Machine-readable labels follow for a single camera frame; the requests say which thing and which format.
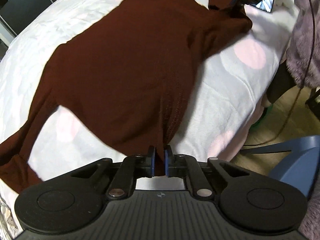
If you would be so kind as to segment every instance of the black cable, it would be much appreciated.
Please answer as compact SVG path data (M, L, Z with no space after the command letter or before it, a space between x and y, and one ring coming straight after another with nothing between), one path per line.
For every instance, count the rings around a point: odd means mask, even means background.
M312 57L313 57L313 52L314 52L314 49L315 49L315 39L316 39L316 23L315 23L315 14L313 12L313 7L312 7L312 2L311 0L309 0L309 3L310 3L310 9L311 9L311 14L312 14L312 23L313 23L313 34L312 34L312 46L311 46L311 53L310 53L310 59L309 59L309 62L308 62L308 67L307 67L307 70L304 74L304 77L303 77L303 80L302 80L302 87L299 89L299 92L297 93L297 96L288 112L288 115L287 115L287 118L285 119L284 121L284 124L282 125L281 129L279 130L279 132L277 133L277 135L275 137L273 137L272 139L266 141L266 142L263 142L263 143L259 143L259 144L245 144L244 146L260 146L260 145L263 145L263 144L266 144L266 143L269 143L269 142L272 142L274 141L275 139L277 139L279 137L279 135L283 132L284 128L286 127L286 125L288 124L288 121L291 117L291 114L292 114L292 111L294 109L294 107L296 106L297 104L297 101L298 101L298 98L301 94L301 91L304 87L304 84L305 84L305 81L306 81L306 77L308 75L308 72L309 72L309 68L310 68L310 64L311 64L311 60L312 60Z

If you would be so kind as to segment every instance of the person's leg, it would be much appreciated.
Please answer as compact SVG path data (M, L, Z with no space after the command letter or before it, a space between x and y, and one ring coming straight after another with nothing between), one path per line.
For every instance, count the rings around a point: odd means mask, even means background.
M267 89L266 95L268 101L271 104L275 103L285 92L295 85L294 79L287 70L286 61L284 61L279 65L276 75Z

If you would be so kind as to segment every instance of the sweater sleeve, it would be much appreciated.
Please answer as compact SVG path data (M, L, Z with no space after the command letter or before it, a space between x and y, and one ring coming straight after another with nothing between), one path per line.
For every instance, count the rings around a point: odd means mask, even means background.
M17 193L41 181L29 167L28 159L42 126L57 108L51 89L52 64L49 60L44 68L26 123L0 144L0 178Z
M218 53L252 28L244 10L230 7L231 0L209 0L210 17L205 24L204 58Z

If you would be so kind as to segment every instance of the pink polka dot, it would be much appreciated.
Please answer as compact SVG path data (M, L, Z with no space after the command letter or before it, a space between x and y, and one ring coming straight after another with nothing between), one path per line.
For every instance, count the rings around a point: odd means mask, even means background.
M69 111L63 109L60 112L56 124L57 139L61 142L71 142L80 128L80 121Z
M252 38L244 39L233 47L236 56L248 67L262 69L266 65L266 53Z
M235 133L233 131L226 131L225 133L218 135L210 145L208 150L208 158L217 157L219 153L228 145L234 135Z

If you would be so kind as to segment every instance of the chair leg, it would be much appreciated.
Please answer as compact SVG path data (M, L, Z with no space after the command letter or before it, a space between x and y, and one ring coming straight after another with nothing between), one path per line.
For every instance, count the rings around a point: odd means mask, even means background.
M250 148L240 150L241 154L263 154L263 153L279 153L279 152L289 152L292 150L292 141L271 144L262 147Z
M311 92L311 96L310 98L306 101L306 105L308 105L311 101L316 100L316 98L318 96L320 96L320 89L318 91L316 91L316 89L313 90L313 92Z

